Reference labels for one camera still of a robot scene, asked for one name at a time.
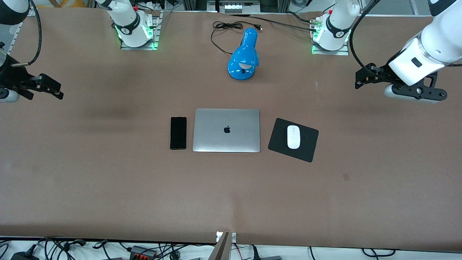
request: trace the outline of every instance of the laptop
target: laptop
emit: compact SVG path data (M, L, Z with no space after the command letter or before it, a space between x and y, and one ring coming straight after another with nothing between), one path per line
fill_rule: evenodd
M194 152L258 153L258 109L196 109Z

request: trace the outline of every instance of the mouse pad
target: mouse pad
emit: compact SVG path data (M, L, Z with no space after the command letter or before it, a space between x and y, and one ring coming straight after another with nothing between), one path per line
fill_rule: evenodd
M287 127L289 125L296 125L300 129L300 147L297 149L290 149L287 146ZM318 135L319 131L316 129L277 118L268 149L303 161L312 162Z

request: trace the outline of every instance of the smartphone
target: smartphone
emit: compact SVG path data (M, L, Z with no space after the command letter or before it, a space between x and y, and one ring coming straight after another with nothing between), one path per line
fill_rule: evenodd
M186 118L170 120L170 150L186 149Z

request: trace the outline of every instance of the computer mouse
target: computer mouse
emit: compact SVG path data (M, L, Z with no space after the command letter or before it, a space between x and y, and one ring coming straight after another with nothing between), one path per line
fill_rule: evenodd
M300 128L296 125L289 125L287 127L287 146L290 149L300 147Z

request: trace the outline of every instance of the desk lamp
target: desk lamp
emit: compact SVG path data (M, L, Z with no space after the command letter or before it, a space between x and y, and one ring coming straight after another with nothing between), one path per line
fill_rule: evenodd
M239 46L228 62L228 73L236 80L248 80L255 73L255 67L260 64L255 50L258 32L254 28L244 31L241 46Z

